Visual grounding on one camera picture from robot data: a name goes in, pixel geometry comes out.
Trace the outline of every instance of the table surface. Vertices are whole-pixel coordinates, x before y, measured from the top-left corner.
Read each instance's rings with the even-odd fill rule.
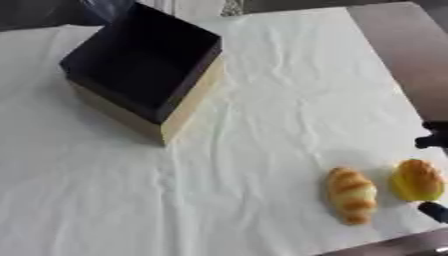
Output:
[[[448,120],[448,37],[416,4],[348,8],[424,120]],[[345,249],[328,256],[404,255],[448,245],[448,228]]]
[[[230,45],[227,45],[227,47],[230,47],[228,49],[234,50],[241,55],[232,55],[227,59],[232,64],[229,65],[230,70],[227,70],[227,72],[233,74],[232,80],[229,79],[228,86],[221,88],[219,95],[215,93],[213,105],[205,102],[206,106],[198,110],[202,121],[198,120],[198,122],[194,122],[196,124],[191,125],[200,125],[202,128],[205,127],[205,130],[190,129],[188,136],[185,137],[189,139],[180,140],[177,144],[180,147],[168,148],[166,152],[147,148],[146,146],[140,147],[136,145],[135,141],[128,141],[126,136],[117,136],[117,134],[130,134],[127,133],[126,129],[122,130],[121,127],[116,127],[117,129],[115,129],[112,121],[109,122],[110,120],[106,120],[99,114],[97,115],[97,113],[85,109],[73,97],[72,92],[68,88],[60,86],[64,83],[64,79],[59,74],[59,71],[54,68],[56,60],[60,59],[65,54],[65,51],[72,49],[77,44],[73,40],[81,42],[94,30],[88,29],[83,31],[79,30],[79,28],[68,28],[67,30],[61,30],[61,33],[57,29],[40,32],[30,31],[28,33],[17,32],[18,34],[15,34],[17,37],[11,37],[11,40],[14,39],[14,41],[8,41],[8,36],[0,37],[3,43],[9,45],[9,48],[5,48],[9,49],[9,51],[2,49],[5,58],[1,59],[1,64],[3,65],[2,69],[6,70],[6,73],[3,73],[2,81],[7,87],[5,87],[6,93],[0,94],[4,96],[2,97],[2,102],[5,103],[2,105],[4,111],[0,113],[6,118],[4,120],[11,121],[2,123],[2,126],[0,126],[3,132],[9,132],[9,135],[11,135],[11,137],[2,138],[2,143],[0,144],[0,152],[2,152],[0,155],[3,157],[0,163],[3,170],[3,177],[0,183],[3,185],[0,188],[6,191],[13,189],[13,191],[10,191],[11,193],[7,194],[8,197],[2,198],[2,203],[4,204],[1,206],[4,207],[0,207],[0,213],[5,214],[6,217],[2,215],[4,219],[9,217],[11,219],[8,220],[15,220],[13,224],[9,224],[10,227],[2,230],[10,235],[11,242],[15,241],[16,245],[17,241],[25,242],[25,244],[29,245],[28,249],[34,248],[34,246],[42,246],[42,244],[37,245],[36,243],[40,241],[41,237],[46,237],[49,239],[48,241],[52,242],[49,242],[51,245],[49,244],[44,249],[48,250],[51,247],[53,252],[54,250],[60,251],[63,248],[70,249],[71,247],[67,246],[72,244],[68,242],[78,243],[77,245],[90,245],[92,241],[95,241],[94,244],[104,245],[105,247],[102,249],[105,250],[115,248],[114,245],[116,243],[113,241],[120,241],[120,243],[122,242],[129,246],[134,243],[139,244],[143,246],[141,249],[150,248],[148,241],[151,241],[151,245],[154,248],[164,248],[163,246],[167,244],[164,244],[163,241],[166,242],[170,239],[165,240],[163,238],[169,238],[170,235],[174,235],[174,242],[179,242],[180,238],[182,238],[179,235],[175,236],[176,231],[178,231],[175,229],[176,223],[179,222],[178,218],[182,216],[183,220],[186,220],[182,222],[182,227],[194,230],[197,234],[206,234],[205,237],[203,236],[203,239],[214,241],[213,248],[216,250],[218,245],[223,245],[222,242],[225,239],[223,240],[223,237],[220,237],[219,234],[216,235],[213,231],[216,229],[224,230],[224,232],[229,234],[233,234],[232,232],[235,231],[229,228],[226,221],[232,223],[233,217],[235,217],[232,215],[232,209],[234,209],[233,206],[237,206],[235,204],[239,200],[238,197],[229,197],[229,195],[233,195],[234,192],[238,195],[241,189],[245,191],[243,193],[244,198],[248,196],[257,196],[258,200],[266,198],[266,200],[263,199],[264,201],[261,201],[264,204],[257,204],[257,200],[246,200],[246,198],[244,202],[252,204],[246,205],[247,207],[238,206],[235,208],[239,209],[235,212],[238,216],[241,213],[245,213],[244,216],[246,217],[241,220],[246,220],[244,223],[247,222],[247,219],[251,219],[251,214],[256,213],[256,219],[258,221],[263,220],[263,223],[261,223],[263,225],[258,225],[260,224],[259,222],[249,222],[249,224],[260,228],[260,231],[269,231],[261,232],[260,234],[255,232],[258,235],[253,237],[254,240],[248,240],[249,242],[260,245],[275,244],[277,240],[275,239],[275,234],[280,231],[279,228],[281,227],[287,230],[289,234],[282,237],[290,238],[278,240],[282,242],[282,245],[286,245],[280,246],[285,249],[299,247],[298,251],[300,251],[302,248],[300,246],[320,246],[319,243],[308,243],[308,240],[322,242],[322,248],[325,247],[325,241],[328,242],[333,237],[343,242],[344,238],[342,236],[344,236],[344,232],[342,231],[348,227],[338,226],[335,223],[335,218],[328,218],[328,213],[321,209],[323,207],[322,203],[316,203],[317,201],[314,199],[311,200],[308,207],[319,209],[318,211],[312,211],[313,216],[310,215],[310,212],[301,212],[300,205],[294,203],[299,201],[299,197],[310,200],[310,197],[313,198],[317,195],[317,193],[307,195],[297,193],[296,189],[300,186],[294,181],[301,181],[303,183],[301,183],[301,186],[304,187],[306,187],[305,183],[307,183],[299,179],[297,168],[301,170],[301,173],[307,173],[307,176],[300,174],[302,178],[314,177],[316,175],[314,172],[326,174],[329,166],[334,166],[334,162],[340,160],[337,158],[343,158],[343,155],[335,156],[335,159],[333,157],[329,158],[329,155],[325,154],[324,156],[327,157],[315,156],[314,160],[320,161],[320,165],[324,164],[322,166],[316,165],[315,162],[309,162],[305,158],[298,163],[298,156],[302,153],[311,154],[309,152],[316,152],[317,154],[319,154],[318,152],[335,153],[335,151],[322,151],[322,149],[327,149],[326,146],[332,146],[334,143],[336,143],[334,145],[337,145],[337,153],[339,153],[340,149],[345,149],[353,144],[350,140],[342,138],[342,141],[340,141],[340,138],[337,138],[346,134],[347,136],[350,135],[352,139],[357,138],[353,139],[357,141],[355,146],[359,147],[362,145],[360,147],[363,150],[373,147],[369,149],[371,150],[369,152],[374,154],[373,158],[369,156],[369,158],[359,157],[359,159],[353,159],[353,155],[347,153],[347,157],[350,158],[350,161],[353,161],[351,162],[352,164],[357,162],[356,164],[360,165],[359,168],[364,165],[366,168],[367,166],[373,167],[373,164],[370,164],[370,162],[375,159],[380,163],[386,162],[383,162],[383,160],[391,160],[396,163],[397,159],[403,159],[403,156],[409,157],[408,153],[415,151],[412,147],[412,138],[414,138],[415,134],[422,133],[423,130],[417,125],[419,119],[400,90],[392,89],[398,88],[398,86],[390,78],[387,70],[378,61],[378,58],[372,58],[376,56],[374,56],[375,54],[371,48],[368,47],[356,25],[351,19],[344,26],[335,24],[340,22],[341,18],[345,21],[349,20],[345,10],[342,8],[340,10],[333,12],[332,15],[327,16],[325,19],[319,18],[321,17],[319,16],[321,11],[306,12],[308,15],[303,17],[284,13],[277,16],[279,19],[274,20],[264,20],[261,16],[254,18],[243,17],[232,23],[232,29],[228,29],[229,27],[227,26],[221,27],[223,29],[222,32],[225,31],[225,34],[231,38],[234,37],[233,39],[240,36],[243,37],[239,40],[227,41],[230,43]],[[443,73],[441,73],[443,68],[438,69],[440,73],[428,73],[434,71],[434,69],[428,68],[429,64],[437,67],[444,64],[442,53],[446,42],[443,32],[414,5],[356,7],[350,9],[350,13],[358,22],[358,25],[377,53],[389,67],[395,79],[401,83],[403,90],[414,103],[420,115],[426,119],[443,118],[443,98],[440,97],[440,92],[434,93],[434,90],[440,90],[443,86]],[[323,26],[309,22],[310,19],[311,21],[313,20],[313,17],[317,18],[316,21],[323,22],[320,23]],[[250,20],[255,29],[249,31],[250,33],[248,34],[246,33],[247,31],[244,32],[245,30],[242,29],[244,28],[245,19]],[[293,29],[293,27],[288,27],[288,25],[294,26],[296,19],[302,19],[301,21],[308,20],[308,23],[303,22],[303,24],[305,26],[306,24],[311,24],[311,27],[308,30],[301,30],[301,36],[303,37],[300,38],[300,42],[305,45],[302,45],[299,51],[291,51],[291,49],[296,49],[293,43],[295,40],[298,40],[297,35],[295,33],[278,33],[279,29],[276,29],[272,24],[280,24],[287,27],[287,29]],[[381,25],[378,22],[378,20],[387,21],[387,19],[390,19],[389,23],[386,22],[386,24]],[[424,24],[418,23],[409,28],[406,27],[408,24],[416,21]],[[387,30],[393,28],[394,33],[387,33],[384,28],[387,28]],[[420,29],[423,29],[428,34],[422,36],[423,32]],[[334,36],[333,33],[336,33],[335,31],[342,32],[346,38],[344,40],[334,40],[332,36]],[[317,35],[328,40],[312,41],[313,36]],[[266,36],[269,39],[267,44],[264,43]],[[39,45],[38,47],[40,48],[29,49],[30,43],[27,40],[31,39],[34,40],[31,44]],[[274,54],[268,56],[271,57],[271,60],[273,59],[272,63],[254,62],[254,60],[259,59],[257,54],[260,49],[253,49],[254,44],[250,39],[259,41],[261,47],[264,47],[262,48],[264,49],[263,51]],[[403,47],[403,41],[412,41],[412,44],[409,47]],[[350,48],[350,45],[361,47]],[[284,55],[282,54],[285,52],[284,49],[272,46],[286,47],[285,49],[290,50],[287,52],[291,54]],[[314,49],[314,55],[313,53],[306,55],[305,57],[308,57],[308,59],[305,60],[301,58],[300,54],[303,52],[309,53],[310,49]],[[19,64],[24,64],[23,69],[17,68]],[[319,65],[322,66],[323,69],[321,71],[325,71],[325,74],[317,72],[319,71],[317,69],[320,67]],[[301,69],[302,73],[294,72],[297,69]],[[29,72],[25,72],[29,76],[24,75],[23,70],[29,70]],[[267,77],[256,75],[263,72],[266,73],[266,70],[274,70],[274,72],[267,72]],[[344,72],[340,74],[340,71],[344,70],[349,72],[345,75]],[[324,82],[317,84],[317,87],[310,86],[315,79],[313,75],[318,76],[318,81]],[[283,85],[288,93],[270,89],[270,85],[273,82]],[[264,100],[268,99],[276,103],[270,106],[271,109],[266,109],[264,101],[258,100],[260,95],[257,95],[256,99],[253,98],[256,95],[254,92],[260,88],[264,88],[265,93],[270,92],[263,96]],[[327,94],[318,93],[319,90],[327,92]],[[357,95],[362,96],[362,100],[358,99],[358,101],[364,102],[364,104],[361,104],[359,108],[351,112],[353,109],[352,104],[356,103],[353,102],[354,91],[358,93]],[[322,105],[320,108],[319,103],[316,103],[317,105],[305,104],[305,107],[300,109],[288,107],[304,103],[302,97],[305,96],[303,93],[314,95],[314,98],[318,97],[322,104],[326,103],[324,105],[327,107]],[[341,96],[344,96],[346,100],[341,102]],[[232,99],[232,105],[229,105],[229,99]],[[337,112],[340,107],[343,107],[347,113],[338,112],[338,114],[344,115],[332,115],[332,111],[320,111],[333,110],[333,108],[328,108],[328,103],[333,104],[334,111]],[[293,113],[290,113],[293,114],[291,117],[299,117],[301,119],[278,114],[283,113],[282,111],[286,109],[294,110],[292,111]],[[244,119],[245,116],[249,116],[249,112],[252,118],[249,120],[250,122]],[[350,115],[350,113],[361,113],[361,116],[358,115],[358,117],[361,117],[358,122],[363,123],[365,130],[369,130],[368,134],[375,135],[375,137],[365,136],[363,129],[356,129],[358,126],[347,126],[347,122],[344,122],[345,119],[341,117],[344,116],[347,119],[349,118],[347,114]],[[403,116],[403,120],[393,118],[399,113]],[[385,124],[382,123],[384,117],[387,119]],[[269,125],[272,120],[275,120],[274,123],[279,125],[288,125],[285,128],[285,139],[283,135],[270,138],[270,135],[275,134],[274,132],[278,130],[276,126]],[[297,122],[300,120],[301,123],[306,123],[307,126],[297,127],[300,124]],[[322,134],[317,132],[328,131],[326,128],[328,124],[331,124],[329,126],[333,127],[333,130],[330,129],[330,133]],[[238,131],[243,131],[243,133],[239,132],[235,135],[235,129],[230,128],[235,128],[237,125],[240,125],[238,127],[242,128],[242,130],[238,129]],[[317,130],[311,134],[313,136],[307,137],[307,131],[310,127],[313,127],[313,129],[317,128]],[[298,132],[302,131],[301,129],[305,129],[304,134]],[[235,140],[238,142],[245,141],[244,138],[247,137],[247,134],[244,132],[247,132],[249,135],[252,134],[252,137],[249,137],[254,140],[250,141],[248,145],[245,145],[245,143],[217,143],[218,141],[222,142],[223,136],[226,134],[233,134],[230,137],[224,137],[226,141],[227,139],[232,139],[234,142]],[[381,150],[384,147],[381,141],[377,142],[375,140],[379,134],[384,135],[383,139],[388,139],[386,141],[394,142],[389,143],[391,145],[387,152]],[[304,141],[302,139],[307,139],[311,143],[312,148],[309,148],[310,145],[302,145],[302,143],[294,144],[296,141]],[[279,146],[276,150],[273,150],[272,146],[277,144]],[[194,151],[197,153],[193,155],[188,154],[188,152],[192,152],[193,145]],[[302,148],[313,150],[302,152]],[[204,163],[210,157],[211,149],[213,149],[211,157],[214,159],[211,159],[210,163]],[[437,159],[445,160],[439,150],[437,150],[437,153],[434,154]],[[159,160],[165,160],[166,162],[155,166],[151,164],[157,163]],[[217,160],[220,161],[220,166],[217,166]],[[231,168],[233,163],[237,163],[235,165],[237,168]],[[185,179],[182,186],[176,186],[179,183],[179,181],[176,182],[176,174],[180,175],[180,178]],[[310,187],[312,187],[312,191],[319,190],[316,186],[311,185]],[[157,203],[159,202],[157,200],[160,199],[158,198],[159,195],[163,199],[160,201],[164,203],[162,205]],[[278,206],[272,209],[269,208],[273,210],[272,212],[257,210],[268,209],[267,206],[271,206],[271,203],[272,206]],[[288,211],[275,210],[277,208],[282,209],[285,206]],[[179,207],[179,210],[184,210],[184,212],[174,216],[173,214],[177,211],[173,210],[173,207]],[[107,216],[103,212],[106,209],[110,210],[110,212],[107,212],[110,213]],[[411,211],[409,215],[405,214],[406,216],[403,216],[403,212],[399,210],[390,210],[384,209],[375,215],[376,221],[379,222],[375,223],[374,219],[374,224],[376,225],[374,229],[379,228],[378,231],[383,232],[384,236],[377,234],[379,239],[369,239],[369,237],[372,238],[368,235],[370,230],[360,228],[358,229],[359,232],[353,232],[356,228],[350,227],[349,232],[345,230],[345,235],[351,238],[346,241],[350,241],[350,243],[347,243],[346,246],[337,243],[339,246],[333,246],[331,250],[364,244],[366,241],[380,241],[381,239],[432,229],[421,229],[423,226],[440,227],[416,211]],[[311,225],[312,217],[318,214],[322,214],[319,224],[326,225],[328,228],[316,230],[310,237],[302,236],[303,239],[301,241],[294,240],[293,234],[297,234],[297,227],[303,224],[305,228],[303,230],[311,230],[306,229],[306,227]],[[55,216],[56,218],[50,220],[48,219],[49,216]],[[390,225],[388,224],[391,224],[391,221],[387,216],[396,218],[400,223],[392,225],[393,227],[389,229]],[[125,224],[119,221],[123,218],[126,219]],[[300,220],[307,218],[310,220],[308,221],[309,223],[300,222]],[[424,222],[419,229],[415,229],[416,225],[414,225],[417,224],[417,219]],[[200,230],[194,229],[194,227],[198,226],[196,224],[203,221],[206,223],[209,221],[211,224],[208,226],[199,225],[201,227]],[[161,229],[166,231],[166,234],[164,233],[165,236],[159,237],[160,239],[150,239],[153,234],[151,232],[157,231],[160,225],[162,227],[167,225],[168,227],[168,229]],[[112,232],[99,233],[98,231],[100,230],[111,230]],[[135,234],[133,233],[135,230],[139,231],[138,239],[126,236],[126,234]],[[340,236],[331,236],[328,231],[336,232]],[[444,231],[446,232],[445,229],[442,229],[430,234],[394,239],[386,242],[385,245],[362,246],[333,254],[394,255],[413,253],[433,248],[443,243],[443,239],[440,238]],[[243,239],[243,237],[239,239],[238,235],[226,237],[230,240],[237,239],[235,242],[240,242]],[[64,238],[78,239],[72,241]],[[21,247],[14,247],[15,244],[11,242],[8,244],[2,243],[2,245],[10,246],[11,250],[18,252],[17,249],[20,250]],[[183,249],[190,249],[190,252],[193,252],[193,248],[190,247]],[[179,251],[170,252],[173,254],[179,253]],[[225,249],[220,250],[220,253],[226,252]],[[119,251],[116,250],[111,251],[111,253],[119,255]]]

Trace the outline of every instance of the tan box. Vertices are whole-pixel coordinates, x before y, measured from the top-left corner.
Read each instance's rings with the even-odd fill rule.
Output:
[[[125,108],[122,108],[98,94],[72,83],[81,100],[88,105],[99,109],[108,116],[129,126],[135,131],[147,135],[161,145],[167,145],[180,131],[184,123],[200,104],[210,87],[216,82],[222,73],[222,59],[216,58],[196,85],[187,93],[182,102],[169,115],[163,123],[153,123]]]
[[[221,73],[221,38],[136,3],[61,61],[80,98],[166,145]]]

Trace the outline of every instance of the golden pastry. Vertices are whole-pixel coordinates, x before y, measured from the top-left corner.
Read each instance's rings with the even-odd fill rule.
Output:
[[[444,181],[429,162],[409,159],[398,165],[391,176],[392,191],[406,201],[433,201],[442,195]]]
[[[370,221],[376,209],[376,187],[361,173],[346,167],[337,167],[327,177],[328,197],[350,225],[364,224]]]

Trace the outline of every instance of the toy bread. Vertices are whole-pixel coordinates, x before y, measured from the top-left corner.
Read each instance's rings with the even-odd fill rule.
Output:
[[[337,167],[327,177],[327,191],[331,204],[349,225],[370,221],[376,209],[376,187],[361,173],[346,167]]]
[[[401,162],[390,183],[392,191],[405,201],[433,201],[444,191],[439,170],[419,159]]]

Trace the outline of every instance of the wrinkled white paper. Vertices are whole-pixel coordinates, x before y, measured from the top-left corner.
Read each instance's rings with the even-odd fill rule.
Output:
[[[0,34],[0,255],[309,255],[441,227],[387,190],[403,159],[447,163],[414,148],[427,132],[345,9],[202,25],[225,72],[166,149],[67,85],[58,61],[97,28]],[[329,211],[338,165],[377,184],[371,224]]]

